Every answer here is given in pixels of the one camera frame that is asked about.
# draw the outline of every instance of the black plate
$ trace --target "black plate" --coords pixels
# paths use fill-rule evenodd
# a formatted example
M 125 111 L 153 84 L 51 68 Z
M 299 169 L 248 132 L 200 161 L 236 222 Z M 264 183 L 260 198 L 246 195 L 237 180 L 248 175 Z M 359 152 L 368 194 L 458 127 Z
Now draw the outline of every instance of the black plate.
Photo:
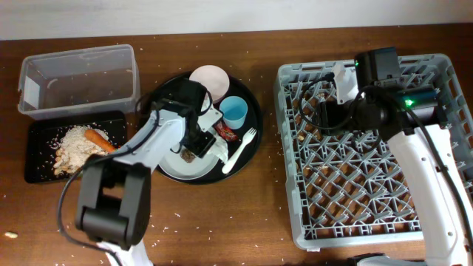
M 182 79 L 189 78 L 190 75 L 191 75 L 191 72 L 178 75 L 177 77 L 174 77 L 171 80 L 166 81 L 165 83 L 160 85 L 155 90 L 155 92 L 159 89 L 162 89 L 165 86 L 177 86 L 181 82 Z M 208 172 L 204 176 L 195 180 L 176 179 L 168 175 L 166 172 L 164 172 L 161 169 L 161 167 L 158 166 L 156 169 L 161 174 L 164 174 L 167 177 L 173 180 L 176 180 L 178 182 L 188 183 L 188 184 L 193 184 L 193 185 L 215 183 L 215 182 L 224 180 L 226 178 L 229 178 L 232 175 L 238 173 L 240 170 L 243 169 L 243 167 L 245 167 L 250 162 L 250 160 L 253 158 L 255 153 L 258 151 L 259 144 L 261 143 L 261 137 L 263 134 L 263 128 L 262 128 L 263 118 L 262 118 L 261 109 L 259 108 L 258 101 L 243 83 L 239 82 L 236 78 L 232 78 L 232 77 L 229 77 L 229 78 L 230 78 L 230 87 L 228 88 L 228 92 L 225 96 L 226 97 L 228 96 L 241 97 L 248 104 L 248 113 L 246 115 L 245 124 L 243 124 L 243 126 L 240 129 L 233 130 L 233 132 L 238 136 L 239 139 L 242 139 L 243 135 L 246 133 L 247 130 L 249 130 L 250 128 L 255 128 L 258 130 L 255 138 L 245 147 L 239 159 L 235 163 L 235 166 L 231 169 L 231 171 L 228 174 L 222 173 L 223 163 L 221 160 L 219 160 L 219 162 L 215 165 L 215 167 L 210 172 Z M 153 96 L 154 96 L 154 93 L 151 93 L 149 96 L 149 99 L 143 105 L 143 109 L 142 109 L 143 114 L 149 112 L 149 108 L 151 105 L 150 103 L 153 100 Z M 140 128 L 144 125 L 145 122 L 146 122 L 145 120 L 140 121 Z M 227 144 L 228 144 L 228 158 L 230 158 L 231 155 L 233 155 L 235 151 L 237 151 L 241 142 L 237 140 L 234 142 L 227 142 Z
M 28 183 L 42 183 L 69 178 L 69 174 L 54 175 L 55 149 L 51 141 L 59 141 L 73 126 L 91 126 L 104 130 L 113 146 L 126 143 L 126 120 L 122 112 L 104 112 L 93 115 L 78 115 L 50 120 L 35 121 L 28 130 L 24 179 Z

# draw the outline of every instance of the white wall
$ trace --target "white wall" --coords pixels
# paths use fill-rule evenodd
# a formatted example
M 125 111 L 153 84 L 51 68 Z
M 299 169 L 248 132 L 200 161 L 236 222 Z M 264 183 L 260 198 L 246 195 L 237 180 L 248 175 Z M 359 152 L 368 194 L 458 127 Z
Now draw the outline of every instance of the white wall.
M 0 0 L 0 38 L 473 22 L 473 0 Z

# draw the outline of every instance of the food wrapper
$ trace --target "food wrapper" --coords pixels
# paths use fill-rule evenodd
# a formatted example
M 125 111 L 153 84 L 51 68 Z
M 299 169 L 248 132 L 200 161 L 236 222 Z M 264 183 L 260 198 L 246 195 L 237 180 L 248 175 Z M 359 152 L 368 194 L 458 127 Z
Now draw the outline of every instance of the food wrapper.
M 227 141 L 235 141 L 238 140 L 238 136 L 231 131 L 230 128 L 227 127 L 222 121 L 218 122 L 214 126 L 215 130 L 219 133 L 220 137 L 223 137 L 224 140 Z
M 210 149 L 207 151 L 207 154 L 214 154 L 217 156 L 223 163 L 228 162 L 228 144 L 225 140 L 223 140 L 217 132 L 210 128 L 208 130 L 210 133 L 214 134 L 215 137 L 215 143 L 210 147 Z

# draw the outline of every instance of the gray dish rack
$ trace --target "gray dish rack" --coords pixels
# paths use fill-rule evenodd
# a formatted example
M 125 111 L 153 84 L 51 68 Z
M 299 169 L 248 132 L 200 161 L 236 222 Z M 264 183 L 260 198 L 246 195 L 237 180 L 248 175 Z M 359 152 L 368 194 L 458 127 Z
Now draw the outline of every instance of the gray dish rack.
M 407 88 L 430 83 L 449 120 L 457 169 L 467 194 L 473 187 L 473 120 L 446 55 L 398 57 Z M 342 61 L 354 67 L 353 60 Z M 361 136 L 354 150 L 351 133 L 321 136 L 299 116 L 303 86 L 331 72 L 335 61 L 287 64 L 279 68 L 274 100 L 286 165 L 286 193 L 293 241 L 301 249 L 421 240 L 422 232 L 406 180 L 386 143 L 364 154 L 377 132 Z M 336 100 L 329 83 L 309 88 L 303 109 L 312 113 L 323 100 Z

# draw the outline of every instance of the wooden table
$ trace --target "wooden table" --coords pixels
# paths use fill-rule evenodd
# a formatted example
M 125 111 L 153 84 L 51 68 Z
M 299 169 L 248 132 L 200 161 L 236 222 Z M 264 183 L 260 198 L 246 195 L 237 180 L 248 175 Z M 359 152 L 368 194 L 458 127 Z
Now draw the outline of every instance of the wooden table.
M 24 57 L 114 44 L 134 47 L 142 93 L 176 74 L 214 64 L 241 78 L 264 113 L 262 145 L 235 177 L 192 186 L 154 174 L 152 218 L 144 242 L 156 265 L 325 265 L 370 252 L 398 259 L 424 257 L 422 242 L 327 248 L 319 253 L 293 244 L 284 160 L 276 155 L 280 145 L 272 127 L 276 119 L 270 115 L 271 88 L 282 64 L 347 59 L 358 52 L 396 46 L 399 55 L 447 54 L 471 105 L 473 24 L 0 42 L 0 231 L 19 234 L 17 239 L 0 236 L 0 265 L 108 264 L 104 254 L 72 245 L 57 232 L 56 204 L 64 183 L 30 185 L 23 180 L 32 119 L 20 115 L 16 106 Z M 69 190 L 64 222 L 73 235 L 84 238 L 72 229 L 79 186 L 76 182 Z

